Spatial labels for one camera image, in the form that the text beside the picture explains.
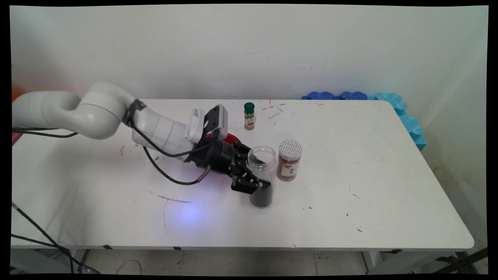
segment cable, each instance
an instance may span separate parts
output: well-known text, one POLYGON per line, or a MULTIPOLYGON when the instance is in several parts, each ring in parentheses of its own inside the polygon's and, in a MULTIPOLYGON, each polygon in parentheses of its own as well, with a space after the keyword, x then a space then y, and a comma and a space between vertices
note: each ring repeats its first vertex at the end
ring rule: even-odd
POLYGON ((57 134, 47 134, 47 133, 33 132, 33 131, 27 131, 27 130, 15 130, 15 129, 12 129, 12 132, 13 133, 23 133, 23 134, 34 134, 34 135, 56 137, 56 138, 69 138, 69 137, 72 137, 72 136, 78 134, 75 132, 75 133, 71 133, 68 135, 57 135, 57 134))
POLYGON ((181 153, 177 153, 177 154, 171 154, 171 153, 167 153, 167 152, 163 151, 156 144, 154 144, 154 142, 152 142, 152 140, 150 140, 147 136, 145 136, 145 134, 143 134, 143 132, 141 132, 140 130, 138 130, 138 128, 136 128, 136 126, 135 126, 133 118, 130 118, 129 123, 131 125, 131 128, 133 128, 134 130, 136 130, 136 132, 138 132, 138 134, 140 134, 140 136, 142 136, 145 140, 147 140, 147 142, 149 142, 149 144, 151 144, 154 147, 154 149, 156 149, 161 154, 169 156, 169 157, 179 157, 179 156, 182 156, 182 155, 186 155, 186 154, 190 154, 190 153, 197 152, 197 151, 200 151, 200 150, 204 150, 205 148, 208 148, 208 147, 210 147, 211 145, 213 145, 215 143, 214 141, 212 141, 209 144, 207 144, 205 146, 202 146, 200 148, 197 148, 197 149, 193 149, 193 150, 190 150, 190 151, 181 152, 181 153))
MULTIPOLYGON (((73 256, 71 255, 71 252, 69 252, 69 250, 67 248, 64 248, 64 247, 60 246, 59 244, 57 244, 57 242, 55 242, 40 226, 38 226, 38 224, 35 221, 33 221, 26 213, 24 213, 24 211, 22 211, 14 202, 12 202, 12 207, 15 210, 17 210, 17 212, 19 212, 19 214, 21 214, 24 218, 26 218, 26 220, 28 220, 33 226, 35 226, 35 228, 37 228, 48 240, 50 240, 50 242, 52 242, 52 244, 54 245, 54 247, 58 248, 65 255, 68 256, 68 258, 70 260, 69 263, 71 265, 71 273, 72 274, 74 273, 73 262, 76 262, 80 266, 83 265, 79 261, 77 261, 75 258, 73 258, 73 256)), ((15 238, 21 238, 21 239, 24 239, 24 240, 27 240, 27 241, 31 241, 31 242, 34 242, 34 243, 39 243, 39 244, 43 243, 42 245, 48 244, 48 243, 44 243, 44 242, 41 242, 41 241, 36 241, 34 239, 28 239, 26 237, 22 237, 22 236, 19 236, 19 235, 14 235, 12 233, 10 234, 10 236, 15 237, 15 238)))
POLYGON ((136 260, 129 260, 129 261, 125 262, 124 264, 122 264, 122 265, 120 266, 120 268, 118 268, 118 270, 117 270, 117 271, 116 271, 116 273, 114 273, 114 274, 118 274, 118 272, 119 272, 119 271, 120 271, 120 270, 121 270, 121 269, 125 266, 125 264, 127 264, 127 263, 129 263, 129 262, 136 262, 136 264, 137 264, 137 265, 138 265, 138 267, 140 268, 140 275, 142 275, 142 266, 141 266, 141 265, 140 265, 140 263, 139 263, 138 261, 136 261, 136 260))
POLYGON ((164 171, 162 171, 161 168, 159 168, 159 166, 157 166, 157 164, 155 163, 155 161, 152 159, 152 157, 150 156, 149 151, 147 150, 146 147, 143 147, 143 150, 145 151, 145 154, 149 158, 150 163, 152 163, 152 165, 154 165, 154 167, 157 169, 157 171, 159 171, 159 173, 161 173, 164 177, 168 178, 168 180, 170 180, 171 182, 177 183, 179 185, 193 185, 193 184, 197 184, 202 179, 204 179, 204 177, 206 177, 206 175, 211 170, 211 166, 208 165, 208 167, 206 168, 206 170, 201 174, 201 176, 199 176, 199 178, 197 178, 197 180, 192 181, 192 182, 181 182, 181 181, 178 181, 178 180, 175 180, 175 179, 171 178, 168 174, 164 173, 164 171))

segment stain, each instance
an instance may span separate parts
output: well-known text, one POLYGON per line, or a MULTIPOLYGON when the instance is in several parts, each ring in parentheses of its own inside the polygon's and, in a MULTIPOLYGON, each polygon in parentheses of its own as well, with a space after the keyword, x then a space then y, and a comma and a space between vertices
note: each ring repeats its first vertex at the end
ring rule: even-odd
POLYGON ((185 200, 178 200, 178 199, 173 199, 173 198, 169 198, 169 197, 166 197, 166 196, 162 196, 162 195, 158 195, 156 193, 153 193, 151 191, 149 191, 151 194, 155 194, 157 195, 158 197, 162 198, 162 199, 166 199, 166 204, 168 203, 168 201, 176 201, 176 202, 181 202, 181 203, 192 203, 192 201, 185 201, 185 200))

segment blue foam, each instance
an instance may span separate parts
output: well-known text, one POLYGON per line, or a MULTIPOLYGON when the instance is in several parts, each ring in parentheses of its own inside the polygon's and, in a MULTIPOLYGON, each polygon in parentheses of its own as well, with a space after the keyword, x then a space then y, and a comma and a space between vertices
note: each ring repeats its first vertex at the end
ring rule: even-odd
POLYGON ((414 141, 418 140, 418 138, 422 136, 424 129, 418 125, 417 118, 405 113, 399 116, 399 119, 405 126, 406 130, 408 130, 408 133, 410 133, 410 136, 414 141))
POLYGON ((355 91, 353 93, 349 91, 345 91, 341 94, 341 97, 344 98, 344 100, 366 100, 367 95, 364 94, 363 92, 355 91))
POLYGON ((374 100, 385 100, 391 103, 398 116, 401 116, 405 113, 406 103, 402 101, 401 96, 395 93, 378 93, 375 96, 374 100))
POLYGON ((419 151, 422 151, 422 149, 427 146, 427 141, 421 135, 417 140, 415 140, 415 145, 417 145, 419 151))
POLYGON ((332 100, 334 99, 334 95, 331 94, 330 92, 328 91, 324 91, 322 93, 319 93, 319 92, 316 92, 316 91, 313 91, 313 92, 310 92, 307 96, 307 98, 304 98, 301 97, 301 99, 311 99, 311 100, 332 100))

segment jar lid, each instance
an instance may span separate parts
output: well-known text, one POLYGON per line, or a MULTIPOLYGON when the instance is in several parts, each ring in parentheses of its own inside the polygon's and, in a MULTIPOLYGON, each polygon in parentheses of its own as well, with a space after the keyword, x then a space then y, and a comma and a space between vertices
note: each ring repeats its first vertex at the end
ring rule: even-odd
POLYGON ((244 104, 244 112, 247 114, 252 114, 254 113, 254 103, 252 102, 247 102, 244 104))
POLYGON ((303 147, 298 141, 295 140, 285 140, 280 143, 278 147, 278 154, 284 160, 298 160, 301 157, 301 153, 303 152, 303 147))

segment spice jar label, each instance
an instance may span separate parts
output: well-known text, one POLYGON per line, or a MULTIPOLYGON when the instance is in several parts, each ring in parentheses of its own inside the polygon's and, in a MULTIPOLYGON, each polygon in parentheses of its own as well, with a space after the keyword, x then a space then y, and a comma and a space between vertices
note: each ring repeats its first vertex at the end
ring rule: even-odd
POLYGON ((280 174, 282 174, 282 176, 285 176, 285 177, 292 177, 292 176, 296 175, 298 166, 299 166, 299 163, 295 163, 295 164, 284 163, 282 166, 282 172, 280 174))
POLYGON ((245 117, 244 123, 246 124, 246 126, 248 128, 254 127, 254 116, 252 116, 252 117, 245 117))

